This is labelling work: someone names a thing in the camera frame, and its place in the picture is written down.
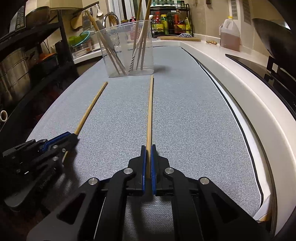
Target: white countertop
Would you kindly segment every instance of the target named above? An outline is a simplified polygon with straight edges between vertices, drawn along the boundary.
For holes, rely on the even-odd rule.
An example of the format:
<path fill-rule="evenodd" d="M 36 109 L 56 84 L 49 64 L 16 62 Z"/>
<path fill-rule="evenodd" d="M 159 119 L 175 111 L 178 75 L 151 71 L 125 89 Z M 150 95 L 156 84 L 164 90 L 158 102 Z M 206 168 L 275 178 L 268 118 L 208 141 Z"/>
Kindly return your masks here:
<path fill-rule="evenodd" d="M 296 205 L 296 121 L 272 90 L 225 54 L 262 66 L 267 65 L 268 57 L 253 50 L 236 52 L 205 41 L 154 40 L 153 46 L 182 47 L 222 83 L 244 111 L 264 147 L 274 177 L 278 232 Z M 75 59 L 74 63 L 101 55 L 100 50 L 93 51 Z"/>

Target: faucet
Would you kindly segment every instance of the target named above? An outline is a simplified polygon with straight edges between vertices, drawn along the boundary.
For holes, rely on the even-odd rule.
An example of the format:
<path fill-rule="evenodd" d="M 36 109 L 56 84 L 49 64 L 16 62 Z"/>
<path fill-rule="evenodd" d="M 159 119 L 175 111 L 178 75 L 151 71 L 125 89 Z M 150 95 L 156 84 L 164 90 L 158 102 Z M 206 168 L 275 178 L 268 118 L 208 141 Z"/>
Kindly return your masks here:
<path fill-rule="evenodd" d="M 103 26 L 106 27 L 106 19 L 107 19 L 107 17 L 108 17 L 109 15 L 114 16 L 115 19 L 116 19 L 116 23 L 117 23 L 117 25 L 119 25 L 119 19 L 118 19 L 118 17 L 116 16 L 116 14 L 115 14 L 115 13 L 112 13 L 112 12 L 109 12 L 109 13 L 107 13 L 107 14 L 103 17 L 103 22 L 102 22 Z"/>

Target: metal screw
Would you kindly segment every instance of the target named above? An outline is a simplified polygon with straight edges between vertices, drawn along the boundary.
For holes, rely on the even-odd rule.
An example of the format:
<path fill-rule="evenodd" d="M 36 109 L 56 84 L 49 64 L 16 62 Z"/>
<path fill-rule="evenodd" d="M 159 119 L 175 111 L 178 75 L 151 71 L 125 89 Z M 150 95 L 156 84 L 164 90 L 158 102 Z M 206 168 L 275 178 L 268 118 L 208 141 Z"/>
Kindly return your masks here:
<path fill-rule="evenodd" d="M 203 185 L 206 185 L 206 184 L 209 184 L 209 179 L 207 179 L 206 177 L 203 177 L 200 179 L 200 182 L 203 184 Z"/>
<path fill-rule="evenodd" d="M 97 184 L 98 183 L 98 179 L 96 179 L 96 178 L 91 178 L 91 179 L 89 179 L 89 184 L 90 185 L 95 185 L 95 184 Z"/>
<path fill-rule="evenodd" d="M 167 168 L 165 169 L 165 173 L 167 173 L 167 174 L 172 174 L 173 172 L 174 172 L 174 169 L 171 168 L 171 167 L 167 167 Z"/>
<path fill-rule="evenodd" d="M 133 169 L 131 169 L 131 168 L 125 168 L 124 170 L 123 170 L 123 172 L 125 173 L 125 174 L 131 174 L 132 172 L 133 172 Z"/>

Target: utensil holder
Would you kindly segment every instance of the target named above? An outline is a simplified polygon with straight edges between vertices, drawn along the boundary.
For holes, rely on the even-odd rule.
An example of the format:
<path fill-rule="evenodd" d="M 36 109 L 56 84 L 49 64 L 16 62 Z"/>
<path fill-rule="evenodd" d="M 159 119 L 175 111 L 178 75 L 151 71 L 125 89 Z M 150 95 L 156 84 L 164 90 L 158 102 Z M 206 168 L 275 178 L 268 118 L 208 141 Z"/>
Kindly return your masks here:
<path fill-rule="evenodd" d="M 117 69 L 115 68 L 114 64 L 112 63 L 112 60 L 110 59 L 110 56 L 106 51 L 106 46 L 104 46 L 104 44 L 100 40 L 100 48 L 102 51 L 103 60 L 106 66 L 108 76 L 110 78 L 127 76 L 127 75 L 149 75 L 154 72 L 150 20 L 138 21 L 137 35 L 135 35 L 136 23 L 137 22 L 125 23 L 125 24 L 120 24 L 120 25 L 116 25 L 110 28 L 100 30 L 100 33 L 103 35 L 107 44 L 110 47 L 109 51 L 113 51 L 115 53 L 115 55 L 118 57 L 118 59 L 124 66 L 124 70 L 126 72 L 126 74 L 123 73 L 118 63 L 115 61 L 114 57 L 111 55 L 116 64 Z M 143 29 L 143 37 L 144 37 L 144 34 L 147 35 L 146 46 L 144 51 L 143 68 L 141 69 L 141 59 L 142 59 L 143 49 L 141 49 L 140 58 L 138 58 L 139 48 L 136 48 L 134 65 L 132 70 L 129 71 L 130 65 L 132 62 L 132 57 L 133 57 L 134 38 L 135 37 L 137 38 L 137 42 L 140 41 L 139 37 L 142 29 Z"/>

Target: jug handle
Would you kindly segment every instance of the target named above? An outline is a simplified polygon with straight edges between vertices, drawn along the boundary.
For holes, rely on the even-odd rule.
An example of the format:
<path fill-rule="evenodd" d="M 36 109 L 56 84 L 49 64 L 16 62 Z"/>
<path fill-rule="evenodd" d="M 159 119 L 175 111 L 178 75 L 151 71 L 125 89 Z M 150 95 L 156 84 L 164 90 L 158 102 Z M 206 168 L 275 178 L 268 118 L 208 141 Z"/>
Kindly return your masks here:
<path fill-rule="evenodd" d="M 221 35 L 221 28 L 223 27 L 223 24 L 219 25 L 219 35 Z"/>

